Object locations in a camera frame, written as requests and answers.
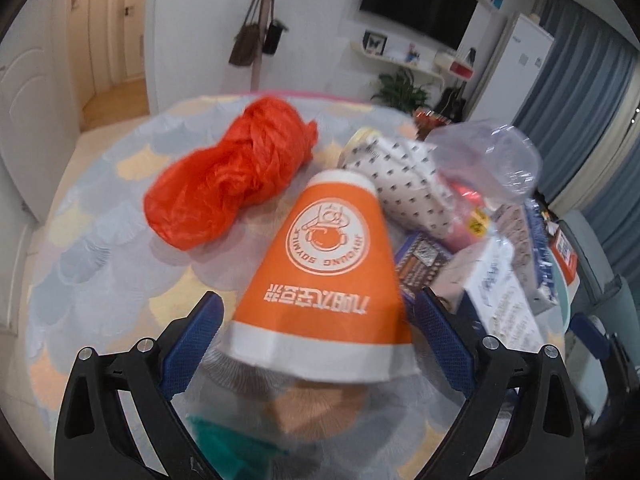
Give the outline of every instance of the brown handbag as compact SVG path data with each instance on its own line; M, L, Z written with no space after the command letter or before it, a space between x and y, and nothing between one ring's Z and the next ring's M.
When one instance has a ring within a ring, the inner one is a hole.
M260 48L260 25L255 23L255 13L262 0L252 0L240 32L236 36L229 63L235 66L251 66Z

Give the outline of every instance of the black tv screen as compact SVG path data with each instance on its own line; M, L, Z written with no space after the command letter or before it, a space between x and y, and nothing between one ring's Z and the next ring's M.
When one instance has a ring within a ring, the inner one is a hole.
M414 28L457 50L476 0L362 0L366 10Z

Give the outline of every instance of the green object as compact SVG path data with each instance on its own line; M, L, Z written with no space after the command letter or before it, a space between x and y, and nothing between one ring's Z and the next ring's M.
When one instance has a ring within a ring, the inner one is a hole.
M196 444L224 480L265 480L273 458L285 452L208 420L190 416Z
M569 323L571 321L571 301L569 301L569 291L562 276L562 270L560 270L554 256L551 257L551 268L556 285L556 297L558 298L560 311L562 312L562 333L564 334L569 330Z
M395 75L378 76L380 91L371 99L382 104L413 114L418 108L426 106L430 96L424 86L415 86L414 74L405 68L399 68Z

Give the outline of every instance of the blue curtain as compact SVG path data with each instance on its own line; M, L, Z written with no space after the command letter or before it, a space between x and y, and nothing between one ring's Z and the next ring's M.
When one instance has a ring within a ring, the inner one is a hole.
M640 304L640 140L624 163L583 210L609 264L626 278Z
M638 53L573 0L547 0L540 25L556 41L514 124L540 151L538 189L551 202L609 126Z

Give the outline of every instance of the paper cup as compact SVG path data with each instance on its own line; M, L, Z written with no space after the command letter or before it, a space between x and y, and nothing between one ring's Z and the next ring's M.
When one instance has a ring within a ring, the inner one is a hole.
M329 170L308 183L222 338L250 365L373 383L417 372L376 189Z

